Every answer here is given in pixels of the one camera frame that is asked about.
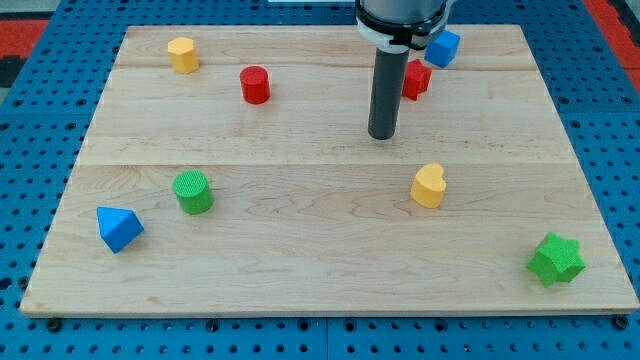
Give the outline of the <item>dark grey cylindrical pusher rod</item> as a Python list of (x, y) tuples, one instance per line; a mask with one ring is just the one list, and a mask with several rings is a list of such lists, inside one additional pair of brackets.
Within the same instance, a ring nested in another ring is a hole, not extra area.
[(402, 53), (376, 50), (368, 133), (377, 140), (394, 136), (404, 86), (409, 49)]

